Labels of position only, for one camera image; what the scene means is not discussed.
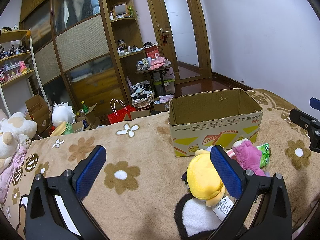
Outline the pink swirl plush roll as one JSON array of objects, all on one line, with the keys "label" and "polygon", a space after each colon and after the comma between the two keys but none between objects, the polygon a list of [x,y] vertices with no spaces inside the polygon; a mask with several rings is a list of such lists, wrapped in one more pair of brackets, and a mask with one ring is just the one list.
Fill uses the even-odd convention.
[{"label": "pink swirl plush roll", "polygon": [[235,155],[235,153],[233,152],[232,149],[228,150],[226,153],[231,159],[236,160],[236,155]]}]

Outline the red gift box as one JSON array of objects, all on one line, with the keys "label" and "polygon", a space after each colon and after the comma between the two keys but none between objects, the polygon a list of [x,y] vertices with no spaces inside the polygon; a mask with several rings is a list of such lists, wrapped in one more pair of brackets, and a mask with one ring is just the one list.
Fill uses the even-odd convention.
[{"label": "red gift box", "polygon": [[156,59],[161,56],[157,44],[145,47],[144,51],[146,53],[146,56],[152,59]]}]

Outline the black white penguin plush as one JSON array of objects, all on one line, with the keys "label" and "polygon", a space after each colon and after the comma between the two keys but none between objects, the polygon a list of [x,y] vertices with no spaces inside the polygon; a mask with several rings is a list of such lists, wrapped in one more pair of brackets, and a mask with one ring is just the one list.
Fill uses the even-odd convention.
[{"label": "black white penguin plush", "polygon": [[208,239],[226,218],[234,203],[225,196],[214,207],[188,193],[176,205],[174,220],[180,239]]}]

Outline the wicker basket with toys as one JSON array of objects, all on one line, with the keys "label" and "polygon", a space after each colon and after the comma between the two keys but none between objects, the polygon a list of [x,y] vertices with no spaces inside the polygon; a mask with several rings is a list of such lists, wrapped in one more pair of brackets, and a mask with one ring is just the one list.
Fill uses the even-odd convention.
[{"label": "wicker basket with toys", "polygon": [[155,92],[152,90],[148,80],[130,86],[132,105],[136,108],[144,108],[153,103]]}]

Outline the white shelf rack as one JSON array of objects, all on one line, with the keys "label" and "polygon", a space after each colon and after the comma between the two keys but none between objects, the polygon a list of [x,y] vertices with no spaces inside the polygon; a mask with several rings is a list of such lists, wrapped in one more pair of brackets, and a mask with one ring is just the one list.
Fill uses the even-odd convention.
[{"label": "white shelf rack", "polygon": [[31,35],[31,29],[1,29],[1,102],[7,116],[11,116],[11,112],[3,89],[20,82],[22,79],[27,80],[35,75],[43,98],[48,100],[35,61]]}]

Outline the yellow plush toy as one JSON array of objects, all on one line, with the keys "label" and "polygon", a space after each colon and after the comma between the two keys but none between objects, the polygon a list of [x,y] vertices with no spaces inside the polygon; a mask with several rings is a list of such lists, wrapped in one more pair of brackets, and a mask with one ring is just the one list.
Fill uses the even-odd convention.
[{"label": "yellow plush toy", "polygon": [[226,188],[210,159],[210,152],[197,150],[187,167],[187,184],[191,194],[212,207],[224,197]]}]

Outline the green frog toy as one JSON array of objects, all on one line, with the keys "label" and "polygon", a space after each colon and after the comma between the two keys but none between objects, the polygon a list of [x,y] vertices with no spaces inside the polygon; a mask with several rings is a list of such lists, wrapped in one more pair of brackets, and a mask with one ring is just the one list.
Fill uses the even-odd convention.
[{"label": "green frog toy", "polygon": [[62,128],[61,134],[62,135],[74,133],[73,126],[71,123],[64,121],[61,125],[62,125],[61,126],[61,128]]}]

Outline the cardboard storage box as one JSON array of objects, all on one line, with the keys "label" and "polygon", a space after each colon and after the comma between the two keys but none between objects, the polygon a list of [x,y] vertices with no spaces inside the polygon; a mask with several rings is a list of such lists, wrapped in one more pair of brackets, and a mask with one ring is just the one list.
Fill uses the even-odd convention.
[{"label": "cardboard storage box", "polygon": [[176,157],[242,139],[255,142],[263,108],[242,89],[223,89],[173,98],[168,123]]}]

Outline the open cardboard box on floor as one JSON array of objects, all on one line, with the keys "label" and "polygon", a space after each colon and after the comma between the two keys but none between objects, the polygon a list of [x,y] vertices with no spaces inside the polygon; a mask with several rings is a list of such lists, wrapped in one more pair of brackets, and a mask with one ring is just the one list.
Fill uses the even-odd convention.
[{"label": "open cardboard box on floor", "polygon": [[49,106],[46,100],[39,94],[25,102],[30,117],[37,123],[37,131],[44,132],[50,124]]}]

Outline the pink plush bear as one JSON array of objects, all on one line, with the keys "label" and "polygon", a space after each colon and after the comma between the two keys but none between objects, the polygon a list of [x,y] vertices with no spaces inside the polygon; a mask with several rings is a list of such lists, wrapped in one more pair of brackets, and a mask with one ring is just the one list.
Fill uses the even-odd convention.
[{"label": "pink plush bear", "polygon": [[249,139],[236,141],[232,146],[232,150],[234,153],[233,159],[244,170],[252,170],[257,176],[265,176],[260,168],[262,152],[253,146]]}]

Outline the white round plush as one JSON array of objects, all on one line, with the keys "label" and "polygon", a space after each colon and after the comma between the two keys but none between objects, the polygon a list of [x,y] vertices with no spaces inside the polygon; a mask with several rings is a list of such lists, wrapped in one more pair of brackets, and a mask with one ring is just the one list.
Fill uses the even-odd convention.
[{"label": "white round plush", "polygon": [[51,120],[54,127],[59,126],[64,121],[72,124],[75,121],[75,114],[67,102],[62,102],[53,106]]}]

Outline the beige floral blanket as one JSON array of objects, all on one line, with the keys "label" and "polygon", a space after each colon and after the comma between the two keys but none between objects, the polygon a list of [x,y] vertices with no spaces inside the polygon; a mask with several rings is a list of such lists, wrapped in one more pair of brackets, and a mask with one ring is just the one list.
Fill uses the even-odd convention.
[{"label": "beige floral blanket", "polygon": [[[293,105],[264,89],[248,94],[263,108],[257,145],[269,143],[269,174],[283,175],[298,228],[319,199],[319,154],[309,148],[306,131],[293,124]],[[119,122],[89,131],[35,140],[9,185],[1,213],[23,233],[28,194],[37,174],[59,176],[104,146],[106,162],[84,206],[111,239],[180,239],[174,220],[179,200],[188,194],[182,174],[189,157],[176,157],[168,114]]]}]

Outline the red paper bag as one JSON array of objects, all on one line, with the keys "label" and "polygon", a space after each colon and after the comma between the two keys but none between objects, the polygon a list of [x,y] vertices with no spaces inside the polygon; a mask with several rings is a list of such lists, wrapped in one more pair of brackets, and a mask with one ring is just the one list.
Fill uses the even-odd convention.
[{"label": "red paper bag", "polygon": [[[121,109],[116,110],[116,103],[119,103],[121,105]],[[112,113],[107,116],[110,124],[115,124],[123,121],[125,115],[127,115],[129,117],[129,120],[131,120],[131,113],[136,111],[135,107],[131,105],[125,105],[125,103],[117,99],[112,99],[110,101],[110,107],[112,109]]]}]

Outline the wooden door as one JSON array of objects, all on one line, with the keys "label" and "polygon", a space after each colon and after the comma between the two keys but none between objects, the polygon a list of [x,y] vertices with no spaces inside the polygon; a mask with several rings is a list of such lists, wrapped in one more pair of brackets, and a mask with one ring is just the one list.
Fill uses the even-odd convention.
[{"label": "wooden door", "polygon": [[161,55],[172,65],[176,83],[212,74],[207,29],[200,0],[147,0]]}]

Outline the small cardboard box with papers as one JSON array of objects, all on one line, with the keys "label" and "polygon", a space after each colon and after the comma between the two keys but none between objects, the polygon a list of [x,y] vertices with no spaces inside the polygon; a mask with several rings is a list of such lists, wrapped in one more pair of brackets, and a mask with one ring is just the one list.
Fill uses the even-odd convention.
[{"label": "small cardboard box with papers", "polygon": [[160,96],[153,101],[153,107],[156,111],[167,112],[169,110],[170,100],[173,99],[172,94]]}]

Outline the green glass bottle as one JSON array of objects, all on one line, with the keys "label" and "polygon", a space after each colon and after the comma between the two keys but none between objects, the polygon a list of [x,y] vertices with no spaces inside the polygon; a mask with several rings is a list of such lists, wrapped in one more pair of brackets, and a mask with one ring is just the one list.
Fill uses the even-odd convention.
[{"label": "green glass bottle", "polygon": [[81,101],[81,104],[82,104],[82,109],[83,109],[84,113],[87,114],[89,111],[89,108],[87,107],[87,105],[85,104],[84,101]]}]

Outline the green tissue pack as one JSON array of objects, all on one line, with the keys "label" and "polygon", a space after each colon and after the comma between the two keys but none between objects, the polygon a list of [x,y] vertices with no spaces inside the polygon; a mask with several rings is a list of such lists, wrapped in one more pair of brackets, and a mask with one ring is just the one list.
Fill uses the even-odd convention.
[{"label": "green tissue pack", "polygon": [[264,143],[257,146],[257,149],[261,152],[260,168],[266,167],[270,163],[270,146],[269,143]]}]

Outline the cream cow plush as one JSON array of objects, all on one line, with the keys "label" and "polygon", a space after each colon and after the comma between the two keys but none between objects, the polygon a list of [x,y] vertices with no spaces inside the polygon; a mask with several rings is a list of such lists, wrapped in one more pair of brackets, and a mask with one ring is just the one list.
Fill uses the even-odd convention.
[{"label": "cream cow plush", "polygon": [[28,149],[37,131],[37,123],[26,119],[21,112],[1,120],[1,173],[23,146]]}]

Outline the wooden wardrobe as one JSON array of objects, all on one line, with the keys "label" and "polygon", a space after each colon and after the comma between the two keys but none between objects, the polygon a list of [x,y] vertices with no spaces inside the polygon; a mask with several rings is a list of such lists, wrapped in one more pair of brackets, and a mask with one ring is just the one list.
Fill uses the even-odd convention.
[{"label": "wooden wardrobe", "polygon": [[32,89],[50,105],[93,106],[106,124],[112,99],[130,102],[144,56],[133,0],[22,0],[21,26],[32,33]]}]

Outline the clear plastic storage bin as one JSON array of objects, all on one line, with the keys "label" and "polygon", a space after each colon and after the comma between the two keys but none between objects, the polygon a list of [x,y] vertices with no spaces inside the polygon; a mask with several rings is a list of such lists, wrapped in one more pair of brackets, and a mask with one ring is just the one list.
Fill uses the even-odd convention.
[{"label": "clear plastic storage bin", "polygon": [[164,89],[163,89],[161,81],[155,82],[154,86],[155,86],[156,93],[159,96],[175,94],[175,80],[174,79],[164,80]]}]

